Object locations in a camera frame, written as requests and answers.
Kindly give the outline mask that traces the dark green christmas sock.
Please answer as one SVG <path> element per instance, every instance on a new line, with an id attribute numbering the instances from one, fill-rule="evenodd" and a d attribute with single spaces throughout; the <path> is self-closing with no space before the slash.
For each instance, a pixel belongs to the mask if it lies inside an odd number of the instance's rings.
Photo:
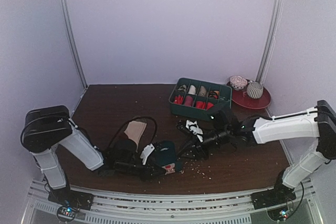
<path id="1" fill-rule="evenodd" d="M 164 149 L 159 153 L 153 152 L 155 163 L 166 169 L 165 175 L 181 172 L 183 164 L 177 158 L 175 144 L 172 141 L 161 142 L 164 143 Z"/>

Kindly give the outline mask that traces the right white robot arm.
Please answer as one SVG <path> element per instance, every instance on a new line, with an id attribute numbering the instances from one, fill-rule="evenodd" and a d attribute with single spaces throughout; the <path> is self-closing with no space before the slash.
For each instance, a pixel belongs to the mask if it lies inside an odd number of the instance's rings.
<path id="1" fill-rule="evenodd" d="M 208 158 L 212 147 L 230 143 L 233 147 L 256 146 L 294 138 L 315 138 L 315 142 L 299 162 L 278 175 L 269 192 L 272 203 L 279 204 L 306 177 L 322 164 L 335 159 L 335 112 L 325 100 L 315 107 L 282 116 L 250 116 L 239 121 L 231 109 L 217 104 L 206 112 L 213 129 L 206 131 L 197 122 L 178 121 L 176 127 L 188 136 L 178 155 L 192 152 L 195 159 Z"/>

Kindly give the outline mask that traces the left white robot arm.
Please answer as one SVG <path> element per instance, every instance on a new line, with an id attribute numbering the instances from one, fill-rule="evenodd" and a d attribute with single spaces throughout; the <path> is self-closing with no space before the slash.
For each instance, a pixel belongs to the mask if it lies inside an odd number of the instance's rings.
<path id="1" fill-rule="evenodd" d="M 150 116 L 136 116 L 124 122 L 108 146 L 100 150 L 91 142 L 86 130 L 72 120 L 66 106 L 52 106 L 26 114 L 20 142 L 33 155 L 49 187 L 55 190 L 56 198 L 64 205 L 71 205 L 76 197 L 67 187 L 67 176 L 56 155 L 59 145 L 100 177 L 124 173 L 147 180 L 165 175 L 164 166 L 150 157 L 153 144 L 147 145 L 139 157 L 135 156 L 148 120 L 156 122 Z"/>

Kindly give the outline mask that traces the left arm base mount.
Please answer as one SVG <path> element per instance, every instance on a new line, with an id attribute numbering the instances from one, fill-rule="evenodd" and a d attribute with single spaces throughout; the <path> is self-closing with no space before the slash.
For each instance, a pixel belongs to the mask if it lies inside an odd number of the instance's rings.
<path id="1" fill-rule="evenodd" d="M 50 192 L 48 200 L 58 203 L 62 206 L 90 210 L 93 203 L 94 195 L 80 191 L 71 190 L 69 195 Z"/>

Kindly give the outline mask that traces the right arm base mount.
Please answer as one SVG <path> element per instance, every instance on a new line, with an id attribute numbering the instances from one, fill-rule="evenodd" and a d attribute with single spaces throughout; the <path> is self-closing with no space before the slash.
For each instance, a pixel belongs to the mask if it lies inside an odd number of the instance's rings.
<path id="1" fill-rule="evenodd" d="M 295 199 L 296 194 L 293 189 L 277 190 L 273 188 L 251 194 L 251 201 L 255 210 L 284 204 Z"/>

